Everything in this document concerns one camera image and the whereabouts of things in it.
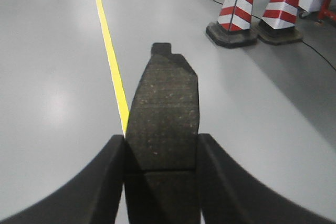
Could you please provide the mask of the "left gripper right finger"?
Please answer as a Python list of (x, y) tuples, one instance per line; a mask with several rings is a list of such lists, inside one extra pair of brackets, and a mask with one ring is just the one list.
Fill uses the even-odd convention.
[(197, 140), (196, 173), (205, 223), (331, 223), (243, 169), (210, 134)]

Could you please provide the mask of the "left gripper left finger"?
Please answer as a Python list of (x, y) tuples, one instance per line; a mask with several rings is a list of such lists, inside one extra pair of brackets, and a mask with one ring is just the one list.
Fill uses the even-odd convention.
[(122, 192), (124, 138), (114, 135), (96, 157), (54, 193), (2, 223), (114, 223)]

